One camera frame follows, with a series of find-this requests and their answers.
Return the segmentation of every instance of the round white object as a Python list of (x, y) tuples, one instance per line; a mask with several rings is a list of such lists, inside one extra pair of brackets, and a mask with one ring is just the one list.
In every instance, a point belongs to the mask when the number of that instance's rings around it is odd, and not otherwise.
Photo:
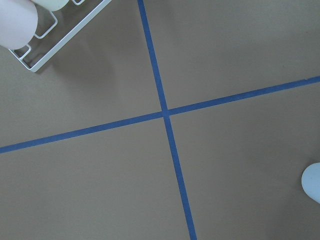
[(40, 6), (48, 9), (51, 12), (62, 9), (69, 0), (31, 0), (32, 2), (39, 4)]
[(0, 45), (21, 49), (30, 42), (38, 25), (35, 4), (29, 0), (0, 0)]
[(305, 193), (320, 204), (320, 163), (314, 163), (304, 170), (301, 184)]

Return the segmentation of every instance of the white cup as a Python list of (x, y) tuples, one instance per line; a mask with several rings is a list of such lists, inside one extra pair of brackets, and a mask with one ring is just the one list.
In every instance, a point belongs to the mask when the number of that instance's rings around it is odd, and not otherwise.
[(29, 0), (0, 0), (0, 45), (21, 49), (30, 42), (38, 25), (36, 6)]
[(48, 9), (51, 12), (62, 9), (69, 0), (31, 0), (32, 2), (39, 4), (40, 6)]

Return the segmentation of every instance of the blue tape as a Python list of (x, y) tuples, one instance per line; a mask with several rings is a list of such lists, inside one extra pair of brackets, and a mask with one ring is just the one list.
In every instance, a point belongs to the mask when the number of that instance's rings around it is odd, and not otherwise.
[(131, 125), (131, 124), (137, 124), (137, 123), (141, 123), (141, 122), (145, 122), (153, 119), (159, 119), (159, 118), (162, 118), (162, 116), (163, 116), (162, 112), (155, 112), (155, 113), (136, 116), (136, 117), (120, 120), (120, 121), (114, 121), (114, 122), (110, 122), (110, 123), (106, 123), (98, 126), (92, 126), (84, 129), (61, 133), (53, 136), (47, 136), (47, 137), (43, 137), (43, 138), (31, 140), (31, 141), (25, 141), (25, 142), (13, 144), (13, 145), (3, 146), (3, 147), (0, 147), (0, 154), (12, 152), (19, 149), (35, 147), (42, 144), (48, 144), (56, 141), (61, 141), (64, 139), (75, 138), (82, 135), (93, 134), (93, 133), (97, 133), (97, 132), (101, 132), (109, 129)]
[(182, 201), (182, 206), (183, 206), (183, 210), (184, 210), (186, 224), (187, 224), (188, 231), (189, 231), (189, 236), (190, 236), (191, 240), (197, 240), (195, 225), (194, 225), (194, 221), (193, 221), (192, 214), (191, 214), (191, 209), (190, 209), (190, 205), (189, 205), (189, 200), (188, 200), (188, 195), (187, 195), (187, 190), (186, 190), (186, 186), (185, 186), (183, 173), (181, 170), (176, 141), (175, 141), (174, 132), (173, 132), (171, 121), (170, 121), (166, 96), (165, 96), (163, 84), (161, 81), (159, 66), (158, 66), (158, 62), (157, 62), (157, 58), (156, 58), (154, 44), (153, 44), (152, 37), (151, 37), (147, 13), (146, 13), (146, 9), (145, 9), (145, 4), (144, 4), (143, 0), (137, 0), (137, 2), (138, 2), (140, 16), (141, 16), (141, 20), (142, 20), (144, 36), (145, 36), (147, 48), (149, 51), (149, 56), (150, 56), (151, 66), (152, 66), (154, 80), (155, 80), (155, 84), (156, 84), (156, 89), (157, 89), (157, 93), (159, 96), (159, 101), (160, 101), (160, 105), (161, 105), (161, 109), (162, 109), (162, 113), (163, 113), (165, 130), (166, 130), (166, 134), (167, 134), (168, 141), (169, 141), (174, 171), (175, 171), (176, 179), (178, 182), (179, 192), (180, 192), (180, 196), (181, 196), (181, 201)]
[(169, 110), (169, 115), (181, 114), (181, 113), (190, 112), (193, 110), (208, 108), (208, 107), (212, 107), (220, 104), (226, 104), (226, 103), (230, 103), (238, 100), (248, 99), (248, 98), (252, 98), (260, 95), (275, 93), (275, 92), (293, 89), (293, 88), (315, 84), (319, 82), (320, 82), (320, 76), (316, 76), (309, 79), (303, 79), (303, 80), (293, 81), (293, 82), (284, 83), (276, 86), (270, 86), (270, 87), (266, 87), (258, 90), (239, 93), (236, 95), (221, 97), (221, 98), (217, 98), (209, 101), (203, 101), (203, 102), (199, 102), (199, 103), (195, 103), (187, 106), (173, 108)]

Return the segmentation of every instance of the gray floor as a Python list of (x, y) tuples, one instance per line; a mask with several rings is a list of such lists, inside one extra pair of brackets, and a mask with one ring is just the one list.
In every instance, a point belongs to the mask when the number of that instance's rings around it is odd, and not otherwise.
[[(320, 75), (317, 0), (144, 4), (169, 109)], [(0, 149), (161, 111), (136, 0), (113, 0), (37, 73), (4, 48), (0, 63)], [(170, 116), (197, 239), (319, 239), (300, 183), (320, 162), (319, 96)], [(162, 118), (2, 153), (0, 183), (1, 240), (190, 239)]]

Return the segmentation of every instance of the wire rack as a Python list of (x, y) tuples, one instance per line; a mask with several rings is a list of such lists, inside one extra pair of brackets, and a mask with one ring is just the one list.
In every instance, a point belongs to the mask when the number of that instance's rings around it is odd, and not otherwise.
[(39, 19), (34, 37), (23, 48), (10, 52), (35, 73), (110, 2), (71, 0), (55, 12), (36, 5)]

